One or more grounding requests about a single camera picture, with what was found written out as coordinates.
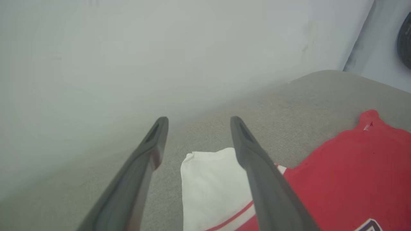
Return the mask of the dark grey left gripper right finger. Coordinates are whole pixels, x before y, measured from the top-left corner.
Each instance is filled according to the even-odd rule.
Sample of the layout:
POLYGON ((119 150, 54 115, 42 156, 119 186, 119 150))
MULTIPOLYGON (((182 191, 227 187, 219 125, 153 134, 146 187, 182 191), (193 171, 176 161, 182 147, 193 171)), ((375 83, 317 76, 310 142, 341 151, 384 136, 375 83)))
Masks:
POLYGON ((319 231, 292 187, 244 121, 230 119, 236 158, 247 173, 261 231, 319 231))

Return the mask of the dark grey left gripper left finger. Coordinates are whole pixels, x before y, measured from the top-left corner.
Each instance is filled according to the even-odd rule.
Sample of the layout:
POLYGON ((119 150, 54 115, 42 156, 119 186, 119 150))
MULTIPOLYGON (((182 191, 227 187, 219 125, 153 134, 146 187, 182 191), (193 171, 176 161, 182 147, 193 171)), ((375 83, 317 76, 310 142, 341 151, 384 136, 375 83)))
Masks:
POLYGON ((153 172, 163 158, 169 130, 159 117, 78 227, 79 231, 138 231, 153 172))

